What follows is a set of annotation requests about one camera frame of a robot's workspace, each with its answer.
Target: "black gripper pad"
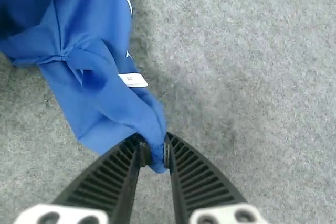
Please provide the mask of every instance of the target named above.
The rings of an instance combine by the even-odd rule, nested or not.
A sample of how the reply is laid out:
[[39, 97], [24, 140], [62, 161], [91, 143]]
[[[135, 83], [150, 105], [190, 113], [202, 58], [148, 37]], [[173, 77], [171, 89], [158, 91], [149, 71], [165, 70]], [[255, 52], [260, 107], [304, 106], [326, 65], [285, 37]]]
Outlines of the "black gripper pad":
[[89, 166], [53, 204], [100, 209], [110, 223], [129, 223], [139, 170], [150, 160], [143, 157], [145, 146], [140, 135], [128, 137]]
[[182, 139], [167, 134], [176, 224], [187, 224], [196, 209], [246, 202], [236, 187], [206, 157]]

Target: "screw hole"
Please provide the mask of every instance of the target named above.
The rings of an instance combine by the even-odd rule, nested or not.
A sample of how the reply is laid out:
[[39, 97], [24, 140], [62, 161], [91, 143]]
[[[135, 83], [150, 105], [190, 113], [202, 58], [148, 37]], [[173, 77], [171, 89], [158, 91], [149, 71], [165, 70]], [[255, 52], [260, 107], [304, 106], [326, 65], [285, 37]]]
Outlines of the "screw hole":
[[218, 222], [214, 217], [205, 215], [198, 218], [197, 224], [218, 224]]
[[59, 214], [56, 212], [49, 212], [43, 215], [39, 220], [38, 224], [56, 224], [59, 219]]
[[78, 224], [99, 224], [99, 220], [94, 216], [85, 217]]
[[239, 223], [252, 223], [255, 222], [256, 218], [254, 215], [247, 210], [239, 210], [235, 213], [236, 220]]

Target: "white label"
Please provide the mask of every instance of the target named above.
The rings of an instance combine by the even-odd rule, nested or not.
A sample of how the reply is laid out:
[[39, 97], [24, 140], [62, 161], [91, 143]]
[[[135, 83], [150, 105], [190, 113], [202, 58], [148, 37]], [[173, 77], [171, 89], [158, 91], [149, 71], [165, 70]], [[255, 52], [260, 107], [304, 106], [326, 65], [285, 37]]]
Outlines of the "white label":
[[130, 88], [144, 88], [148, 86], [146, 80], [139, 73], [123, 73], [118, 75]]

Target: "carpet floor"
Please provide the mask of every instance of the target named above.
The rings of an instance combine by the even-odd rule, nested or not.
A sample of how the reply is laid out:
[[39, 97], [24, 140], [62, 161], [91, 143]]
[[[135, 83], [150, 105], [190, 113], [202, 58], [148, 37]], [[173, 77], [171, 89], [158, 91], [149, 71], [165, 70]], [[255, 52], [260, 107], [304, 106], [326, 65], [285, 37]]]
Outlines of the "carpet floor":
[[[336, 223], [336, 0], [131, 1], [130, 53], [169, 130], [270, 223]], [[0, 57], [0, 223], [96, 158], [39, 70]], [[132, 223], [174, 223], [169, 173], [141, 171]]]

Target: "blue cloth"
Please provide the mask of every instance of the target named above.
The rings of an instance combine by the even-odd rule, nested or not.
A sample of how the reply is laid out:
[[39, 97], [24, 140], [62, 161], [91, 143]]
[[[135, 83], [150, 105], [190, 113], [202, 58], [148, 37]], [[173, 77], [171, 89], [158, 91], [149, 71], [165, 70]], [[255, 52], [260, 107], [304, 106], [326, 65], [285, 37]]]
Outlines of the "blue cloth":
[[163, 167], [163, 108], [128, 53], [129, 0], [0, 0], [0, 51], [13, 64], [38, 64], [80, 143], [103, 154], [138, 132]]

